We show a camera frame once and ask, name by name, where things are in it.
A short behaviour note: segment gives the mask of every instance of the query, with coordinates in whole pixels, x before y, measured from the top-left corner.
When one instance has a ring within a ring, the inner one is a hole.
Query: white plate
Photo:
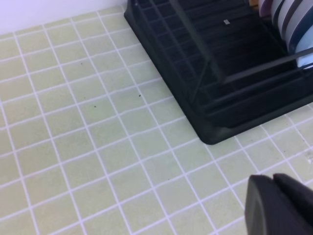
[[[303,35],[300,42],[298,43],[295,52],[300,52],[313,47],[313,26]],[[313,54],[305,55],[297,59],[298,67],[313,63]]]
[[[279,15],[279,12],[283,3],[284,3],[284,0],[273,0],[270,14],[272,16],[272,23],[274,27],[278,27],[278,15]]]
[[[285,39],[288,23],[301,1],[302,0],[285,0],[280,9],[278,16],[278,29],[283,40]]]
[[[259,15],[260,17],[270,16],[270,9],[273,0],[259,0]]]
[[[313,25],[313,0],[302,0],[291,17],[286,29],[286,44],[294,54],[302,37]]]

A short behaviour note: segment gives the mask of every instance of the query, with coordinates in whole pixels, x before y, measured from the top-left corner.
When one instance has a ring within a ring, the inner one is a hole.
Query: black dish rack
[[[245,0],[128,0],[125,18],[204,143],[313,102],[295,60],[313,48],[288,55]]]

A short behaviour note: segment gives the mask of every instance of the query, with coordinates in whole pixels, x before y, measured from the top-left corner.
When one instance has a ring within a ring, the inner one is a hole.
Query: tiled countertop
[[[0,36],[0,234],[244,235],[250,174],[312,187],[312,107],[204,145],[122,12]]]

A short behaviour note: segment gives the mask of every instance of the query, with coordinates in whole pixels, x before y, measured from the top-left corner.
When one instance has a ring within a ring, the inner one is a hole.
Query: white wall
[[[123,2],[126,0],[1,0],[0,35]]]

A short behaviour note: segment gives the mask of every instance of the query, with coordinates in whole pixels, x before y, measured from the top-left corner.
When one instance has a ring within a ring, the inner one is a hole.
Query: black object
[[[128,0],[125,18],[207,144],[313,102],[295,61],[313,48],[289,56],[244,0]]]
[[[249,235],[312,235],[313,191],[286,174],[250,176],[245,218]]]

